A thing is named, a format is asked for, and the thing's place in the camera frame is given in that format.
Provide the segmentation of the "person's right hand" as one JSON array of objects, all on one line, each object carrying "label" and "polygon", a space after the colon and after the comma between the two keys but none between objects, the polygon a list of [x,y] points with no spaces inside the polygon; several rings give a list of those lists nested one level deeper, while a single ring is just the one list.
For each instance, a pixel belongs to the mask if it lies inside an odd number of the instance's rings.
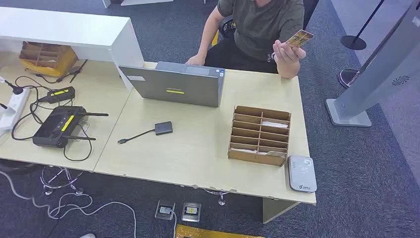
[{"label": "person's right hand", "polygon": [[188,65],[203,66],[205,64],[206,54],[196,54],[190,57],[185,63]]}]

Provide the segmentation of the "person's left hand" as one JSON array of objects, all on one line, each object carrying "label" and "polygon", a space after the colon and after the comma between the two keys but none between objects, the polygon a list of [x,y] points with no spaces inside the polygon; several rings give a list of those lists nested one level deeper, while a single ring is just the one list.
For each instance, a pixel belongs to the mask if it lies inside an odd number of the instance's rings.
[{"label": "person's left hand", "polygon": [[306,51],[303,49],[282,43],[279,40],[276,40],[272,47],[274,51],[273,57],[277,64],[299,63],[300,60],[306,57]]}]

